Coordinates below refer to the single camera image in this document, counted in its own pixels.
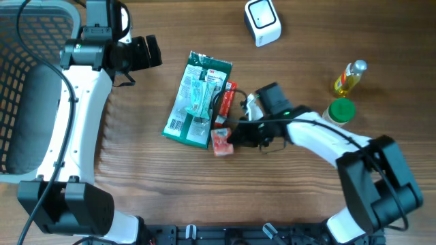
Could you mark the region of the pink tissue pack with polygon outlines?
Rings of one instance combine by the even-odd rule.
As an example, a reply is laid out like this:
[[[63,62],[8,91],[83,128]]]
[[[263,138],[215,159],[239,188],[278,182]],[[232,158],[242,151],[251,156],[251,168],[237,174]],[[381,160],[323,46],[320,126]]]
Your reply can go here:
[[[234,153],[233,144],[228,143],[228,138],[230,136],[230,128],[213,129],[211,131],[213,151],[216,157],[222,157]]]

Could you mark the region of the light teal small packet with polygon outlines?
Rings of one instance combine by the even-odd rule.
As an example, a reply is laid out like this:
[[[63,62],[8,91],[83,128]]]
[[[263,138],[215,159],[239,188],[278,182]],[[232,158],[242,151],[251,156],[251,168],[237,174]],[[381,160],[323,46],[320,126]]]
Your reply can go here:
[[[209,108],[216,83],[190,76],[190,104],[185,108],[193,117],[209,120]]]

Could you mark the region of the yellow liquid bottle silver cap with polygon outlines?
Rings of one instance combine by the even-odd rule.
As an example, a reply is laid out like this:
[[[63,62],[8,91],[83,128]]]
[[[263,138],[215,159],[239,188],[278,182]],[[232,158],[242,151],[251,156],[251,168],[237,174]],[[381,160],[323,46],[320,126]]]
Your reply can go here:
[[[350,91],[359,83],[363,73],[367,70],[364,60],[356,60],[349,63],[343,73],[332,85],[332,94],[336,98],[347,97]]]

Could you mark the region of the green 3M gloves package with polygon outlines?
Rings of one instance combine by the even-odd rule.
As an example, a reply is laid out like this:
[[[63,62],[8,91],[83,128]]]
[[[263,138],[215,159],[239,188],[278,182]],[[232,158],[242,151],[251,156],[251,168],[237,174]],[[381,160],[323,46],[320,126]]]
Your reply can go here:
[[[212,127],[215,96],[225,90],[231,70],[231,62],[190,52],[172,111],[162,135],[186,145],[207,148]],[[190,104],[190,76],[216,83],[209,108],[209,115],[211,116],[209,120],[193,117],[185,110]]]

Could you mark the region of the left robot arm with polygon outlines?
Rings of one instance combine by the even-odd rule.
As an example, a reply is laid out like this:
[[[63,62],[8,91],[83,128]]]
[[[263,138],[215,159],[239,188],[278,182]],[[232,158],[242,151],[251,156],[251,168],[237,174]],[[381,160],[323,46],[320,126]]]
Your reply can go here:
[[[120,1],[87,1],[87,23],[66,41],[54,72],[62,91],[48,150],[34,180],[18,185],[29,214],[23,227],[77,235],[81,242],[154,244],[139,216],[116,210],[94,184],[94,154],[106,100],[117,74],[161,65],[154,35],[131,37],[131,18]]]

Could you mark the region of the red snack packet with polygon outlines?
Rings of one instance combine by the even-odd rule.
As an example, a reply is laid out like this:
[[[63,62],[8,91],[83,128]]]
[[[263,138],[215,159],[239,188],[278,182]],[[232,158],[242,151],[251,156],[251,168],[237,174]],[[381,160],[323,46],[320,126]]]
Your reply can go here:
[[[227,81],[225,86],[225,92],[223,94],[223,100],[221,102],[221,106],[219,109],[219,114],[214,122],[214,126],[216,128],[221,128],[225,122],[225,119],[227,118],[232,101],[235,94],[235,89],[237,88],[237,83],[233,81]]]

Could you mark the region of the green lid white jar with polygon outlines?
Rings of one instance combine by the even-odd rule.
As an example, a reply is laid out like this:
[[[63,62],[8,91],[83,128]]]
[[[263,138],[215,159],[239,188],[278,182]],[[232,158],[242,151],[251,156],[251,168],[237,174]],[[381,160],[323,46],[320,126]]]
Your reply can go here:
[[[354,103],[346,98],[334,100],[323,112],[322,118],[338,127],[348,123],[356,115]]]

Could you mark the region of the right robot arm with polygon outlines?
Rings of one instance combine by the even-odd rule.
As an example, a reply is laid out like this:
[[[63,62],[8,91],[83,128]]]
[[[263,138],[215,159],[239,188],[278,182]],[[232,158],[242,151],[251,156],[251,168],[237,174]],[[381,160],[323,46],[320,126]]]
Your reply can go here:
[[[318,244],[370,243],[377,232],[409,228],[407,215],[422,207],[423,194],[399,145],[387,135],[371,139],[346,131],[304,105],[294,107],[273,82],[255,92],[264,114],[256,116],[251,100],[241,103],[245,116],[235,120],[228,142],[263,148],[276,137],[310,150],[338,172],[346,206],[318,225]]]

